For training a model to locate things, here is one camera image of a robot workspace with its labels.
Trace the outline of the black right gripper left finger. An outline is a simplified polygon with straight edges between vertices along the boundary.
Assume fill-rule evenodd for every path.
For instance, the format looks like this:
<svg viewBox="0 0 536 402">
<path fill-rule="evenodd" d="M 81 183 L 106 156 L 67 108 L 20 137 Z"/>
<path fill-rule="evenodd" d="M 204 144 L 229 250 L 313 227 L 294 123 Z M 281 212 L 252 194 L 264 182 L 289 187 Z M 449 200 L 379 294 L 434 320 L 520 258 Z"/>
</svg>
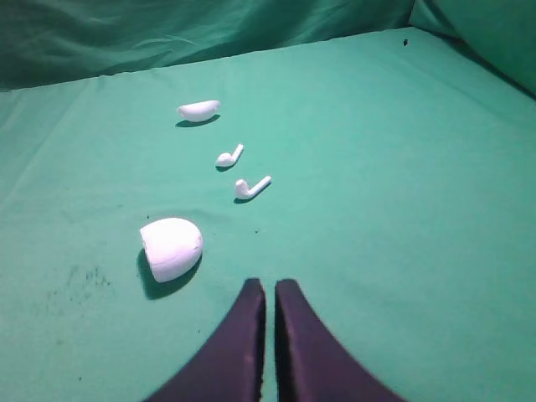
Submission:
<svg viewBox="0 0 536 402">
<path fill-rule="evenodd" d="M 265 359 L 265 292 L 245 280 L 204 345 L 148 401 L 258 401 Z"/>
</svg>

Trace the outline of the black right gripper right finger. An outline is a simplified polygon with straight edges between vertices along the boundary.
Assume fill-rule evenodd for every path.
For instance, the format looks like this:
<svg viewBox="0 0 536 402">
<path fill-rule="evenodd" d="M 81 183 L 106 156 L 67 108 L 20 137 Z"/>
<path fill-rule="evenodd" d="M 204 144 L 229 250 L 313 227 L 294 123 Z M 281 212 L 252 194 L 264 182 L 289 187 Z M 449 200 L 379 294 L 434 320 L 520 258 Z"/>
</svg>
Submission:
<svg viewBox="0 0 536 402">
<path fill-rule="evenodd" d="M 329 332 L 297 281 L 276 283 L 279 401 L 401 401 Z"/>
</svg>

